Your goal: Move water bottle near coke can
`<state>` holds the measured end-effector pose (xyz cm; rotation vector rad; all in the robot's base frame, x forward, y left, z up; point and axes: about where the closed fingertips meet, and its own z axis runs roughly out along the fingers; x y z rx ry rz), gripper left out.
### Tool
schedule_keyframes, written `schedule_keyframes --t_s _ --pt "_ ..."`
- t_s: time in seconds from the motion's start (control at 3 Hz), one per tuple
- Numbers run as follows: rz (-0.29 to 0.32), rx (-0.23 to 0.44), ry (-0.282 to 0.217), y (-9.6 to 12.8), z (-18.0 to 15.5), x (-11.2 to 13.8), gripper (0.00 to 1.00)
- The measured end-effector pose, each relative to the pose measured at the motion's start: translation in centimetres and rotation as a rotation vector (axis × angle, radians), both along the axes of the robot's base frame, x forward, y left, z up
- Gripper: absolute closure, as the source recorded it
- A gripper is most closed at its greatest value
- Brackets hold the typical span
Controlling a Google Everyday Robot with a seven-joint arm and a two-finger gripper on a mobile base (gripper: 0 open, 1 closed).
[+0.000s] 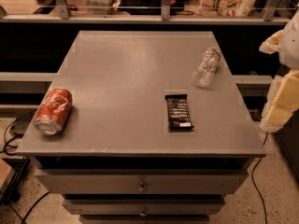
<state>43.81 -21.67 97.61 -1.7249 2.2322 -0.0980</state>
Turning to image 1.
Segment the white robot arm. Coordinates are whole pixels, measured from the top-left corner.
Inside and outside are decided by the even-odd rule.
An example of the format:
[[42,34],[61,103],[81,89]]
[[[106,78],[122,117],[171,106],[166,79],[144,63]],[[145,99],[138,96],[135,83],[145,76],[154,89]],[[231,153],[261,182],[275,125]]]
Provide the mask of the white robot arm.
[[288,68],[286,75],[276,75],[267,93],[260,126],[267,133],[281,129],[299,109],[299,13],[283,30],[268,37],[260,46],[263,53],[277,52],[279,62]]

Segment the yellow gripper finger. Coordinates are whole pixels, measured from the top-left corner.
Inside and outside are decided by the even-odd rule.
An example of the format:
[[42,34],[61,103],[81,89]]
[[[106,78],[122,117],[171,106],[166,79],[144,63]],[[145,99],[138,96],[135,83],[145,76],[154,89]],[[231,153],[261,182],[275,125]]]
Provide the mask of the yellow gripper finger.
[[259,47],[259,51],[266,54],[273,54],[280,52],[280,38],[282,36],[282,30],[279,30],[269,36]]
[[284,77],[275,76],[263,107],[261,129],[267,133],[277,132],[298,109],[299,71],[291,71]]

